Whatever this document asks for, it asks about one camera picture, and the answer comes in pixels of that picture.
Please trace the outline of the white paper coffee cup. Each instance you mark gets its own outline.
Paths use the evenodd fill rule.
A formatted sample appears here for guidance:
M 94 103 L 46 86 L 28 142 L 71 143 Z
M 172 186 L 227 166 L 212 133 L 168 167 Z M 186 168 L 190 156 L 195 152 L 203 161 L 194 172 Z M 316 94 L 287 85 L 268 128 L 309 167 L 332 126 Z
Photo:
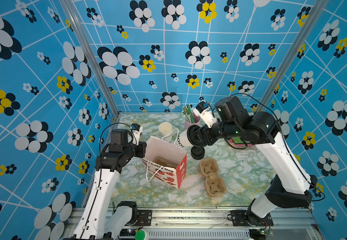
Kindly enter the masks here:
M 192 147 L 193 144 L 191 143 L 189 136 L 188 136 L 188 129 L 181 132 L 177 137 L 177 143 L 180 147 Z

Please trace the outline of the red white paper gift bag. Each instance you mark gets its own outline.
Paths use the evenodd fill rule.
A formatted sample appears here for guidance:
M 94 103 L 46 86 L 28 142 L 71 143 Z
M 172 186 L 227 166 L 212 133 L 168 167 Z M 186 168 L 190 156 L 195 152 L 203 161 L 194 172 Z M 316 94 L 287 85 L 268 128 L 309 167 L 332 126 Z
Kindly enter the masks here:
M 159 132 L 147 140 L 145 157 L 142 162 L 146 167 L 146 180 L 150 182 L 153 178 L 162 181 L 175 189 L 179 189 L 186 174 L 187 151 L 180 147 L 174 140 L 177 129 L 173 129 L 172 141 L 170 143 L 161 139 Z M 163 158 L 177 167 L 166 168 L 153 162 L 155 158 Z

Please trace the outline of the brown pulp cup carrier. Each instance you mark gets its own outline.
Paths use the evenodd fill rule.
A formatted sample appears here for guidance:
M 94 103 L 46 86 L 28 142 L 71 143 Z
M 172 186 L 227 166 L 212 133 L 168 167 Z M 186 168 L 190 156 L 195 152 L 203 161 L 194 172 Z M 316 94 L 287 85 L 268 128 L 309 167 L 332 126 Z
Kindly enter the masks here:
M 226 185 L 222 177 L 219 176 L 217 161 L 213 158 L 202 159 L 199 162 L 200 174 L 205 177 L 205 190 L 212 197 L 221 197 L 226 192 Z

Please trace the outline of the black cup lid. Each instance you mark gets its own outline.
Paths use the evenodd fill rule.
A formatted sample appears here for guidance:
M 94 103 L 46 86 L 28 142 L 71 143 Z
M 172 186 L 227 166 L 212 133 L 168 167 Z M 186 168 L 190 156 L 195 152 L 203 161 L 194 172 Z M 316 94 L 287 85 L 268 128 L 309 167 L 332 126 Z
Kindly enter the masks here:
M 187 139 L 192 146 L 202 146 L 200 129 L 201 127 L 197 125 L 190 126 L 187 129 Z

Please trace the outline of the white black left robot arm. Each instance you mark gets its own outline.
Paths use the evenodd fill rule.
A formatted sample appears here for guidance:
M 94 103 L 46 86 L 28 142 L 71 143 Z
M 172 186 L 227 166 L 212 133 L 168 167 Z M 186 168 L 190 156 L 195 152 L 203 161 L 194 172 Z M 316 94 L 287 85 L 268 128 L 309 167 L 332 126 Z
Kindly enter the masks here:
M 110 218 L 107 211 L 122 169 L 131 159 L 145 157 L 147 144 L 139 140 L 141 133 L 142 126 L 138 124 L 110 132 L 110 142 L 100 148 L 91 192 L 70 239 L 117 240 L 127 224 L 137 222 L 136 202 L 120 202 Z

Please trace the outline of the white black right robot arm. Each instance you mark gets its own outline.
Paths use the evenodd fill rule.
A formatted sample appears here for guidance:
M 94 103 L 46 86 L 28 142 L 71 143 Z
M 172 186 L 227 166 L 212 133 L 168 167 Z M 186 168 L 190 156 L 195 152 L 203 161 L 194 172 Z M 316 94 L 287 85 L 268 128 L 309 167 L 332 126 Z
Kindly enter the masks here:
M 257 226 L 276 208 L 307 208 L 312 201 L 311 189 L 317 178 L 309 175 L 289 149 L 275 114 L 257 112 L 249 115 L 239 98 L 231 96 L 214 105 L 219 118 L 209 104 L 202 101 L 193 112 L 204 121 L 202 127 L 191 126 L 180 134 L 183 146 L 212 146 L 219 139 L 239 137 L 260 150 L 276 172 L 266 192 L 254 199 L 245 215 Z

